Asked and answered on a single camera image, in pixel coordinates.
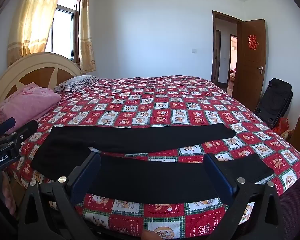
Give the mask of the person's left hand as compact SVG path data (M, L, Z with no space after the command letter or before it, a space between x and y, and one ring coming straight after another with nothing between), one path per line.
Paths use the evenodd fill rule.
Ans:
M5 172L2 172L2 195L4 196L5 206L8 208L9 213L13 216L15 213L16 205L12 189L9 184L9 179Z

